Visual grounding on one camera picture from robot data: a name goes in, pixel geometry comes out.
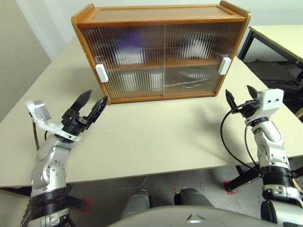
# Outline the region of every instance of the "red tape marker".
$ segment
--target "red tape marker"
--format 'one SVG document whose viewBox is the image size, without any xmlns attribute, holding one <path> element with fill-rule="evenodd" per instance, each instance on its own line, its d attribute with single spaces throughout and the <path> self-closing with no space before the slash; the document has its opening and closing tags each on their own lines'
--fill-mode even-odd
<svg viewBox="0 0 303 227">
<path fill-rule="evenodd" d="M 91 197 L 84 197 L 81 199 L 87 202 L 86 208 L 84 210 L 79 210 L 76 213 L 88 213 L 91 207 Z"/>
<path fill-rule="evenodd" d="M 232 192 L 227 191 L 226 185 L 227 185 L 228 182 L 230 182 L 230 181 L 224 181 L 224 182 L 223 182 L 223 186 L 224 186 L 224 189 L 225 189 L 226 192 L 227 192 L 227 195 L 239 194 L 239 193 L 240 193 L 240 192 L 239 192 L 239 189 L 237 189 L 236 191 L 232 191 Z"/>
</svg>

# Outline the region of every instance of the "robotic hand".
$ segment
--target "robotic hand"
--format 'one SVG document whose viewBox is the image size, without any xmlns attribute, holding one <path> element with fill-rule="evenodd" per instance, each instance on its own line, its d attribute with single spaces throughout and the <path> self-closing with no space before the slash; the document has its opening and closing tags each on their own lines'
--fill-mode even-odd
<svg viewBox="0 0 303 227">
<path fill-rule="evenodd" d="M 88 102 L 91 90 L 81 94 L 62 116 L 60 125 L 49 120 L 50 114 L 42 101 L 26 103 L 33 118 L 34 133 L 36 126 L 54 133 L 44 145 L 38 148 L 36 165 L 31 173 L 32 192 L 30 199 L 31 221 L 29 227 L 71 227 L 69 207 L 81 209 L 85 203 L 67 195 L 66 160 L 74 141 L 80 141 L 79 134 L 94 123 L 106 107 L 107 97 L 93 106 L 88 116 L 81 117 L 79 110 Z"/>
<path fill-rule="evenodd" d="M 237 106 L 226 90 L 231 113 L 241 113 L 245 124 L 251 126 L 258 146 L 258 160 L 263 178 L 261 218 L 284 226 L 303 225 L 303 202 L 294 186 L 293 175 L 284 150 L 284 136 L 269 120 L 283 103 L 283 90 L 268 89 L 257 92 L 248 86 L 253 100 Z"/>
</svg>

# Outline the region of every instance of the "wooden display case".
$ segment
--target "wooden display case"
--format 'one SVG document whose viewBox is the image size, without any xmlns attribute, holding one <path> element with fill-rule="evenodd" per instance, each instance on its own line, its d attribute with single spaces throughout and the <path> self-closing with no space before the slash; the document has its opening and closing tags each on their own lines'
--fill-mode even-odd
<svg viewBox="0 0 303 227">
<path fill-rule="evenodd" d="M 90 4 L 72 25 L 108 102 L 123 103 L 216 96 L 234 58 L 250 12 L 219 5 L 96 8 Z M 102 64 L 108 82 L 95 69 Z"/>
</svg>

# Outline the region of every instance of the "table surface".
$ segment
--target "table surface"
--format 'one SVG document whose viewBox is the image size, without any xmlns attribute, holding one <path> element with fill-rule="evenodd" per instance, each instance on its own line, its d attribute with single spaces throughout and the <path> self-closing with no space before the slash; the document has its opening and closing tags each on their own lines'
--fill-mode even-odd
<svg viewBox="0 0 303 227">
<path fill-rule="evenodd" d="M 259 25 L 250 29 L 302 61 L 303 25 Z"/>
<path fill-rule="evenodd" d="M 229 89 L 237 104 L 250 99 L 246 85 L 257 90 L 267 87 L 235 58 L 218 97 L 109 105 L 82 140 L 74 144 L 67 161 L 69 182 L 176 172 L 238 164 L 224 149 L 219 133 L 229 111 L 224 90 Z M 31 119 L 25 102 L 43 100 L 59 123 L 62 114 L 79 94 L 93 89 L 81 114 L 87 114 L 103 94 L 89 68 L 78 40 L 67 48 L 39 76 L 37 81 L 0 123 L 0 186 L 30 185 L 30 172 L 37 154 Z M 303 125 L 286 106 L 272 120 L 285 135 L 290 157 L 303 153 Z M 231 151 L 250 162 L 244 146 L 244 119 L 229 117 L 224 136 Z M 38 130 L 40 143 L 44 132 Z M 248 144 L 257 159 L 252 133 Z"/>
</svg>

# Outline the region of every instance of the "gray floor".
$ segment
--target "gray floor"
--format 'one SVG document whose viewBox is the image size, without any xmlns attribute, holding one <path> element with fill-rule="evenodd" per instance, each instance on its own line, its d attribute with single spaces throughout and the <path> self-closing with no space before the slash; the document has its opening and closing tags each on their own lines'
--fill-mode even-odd
<svg viewBox="0 0 303 227">
<path fill-rule="evenodd" d="M 70 194 L 78 198 L 90 197 L 92 205 L 89 212 L 73 212 L 71 217 L 76 226 L 105 227 L 120 219 L 128 198 L 139 189 L 146 189 L 149 192 L 153 207 L 173 205 L 173 185 L 175 185 L 177 191 L 183 187 L 196 188 L 217 208 L 259 218 L 260 204 L 263 201 L 262 180 L 258 179 L 243 186 L 238 194 L 228 195 L 223 188 L 223 182 L 237 176 L 235 167 L 221 167 L 150 175 L 140 187 L 135 189 L 128 188 L 140 185 L 145 180 L 145 176 L 79 183 L 74 185 Z"/>
</svg>

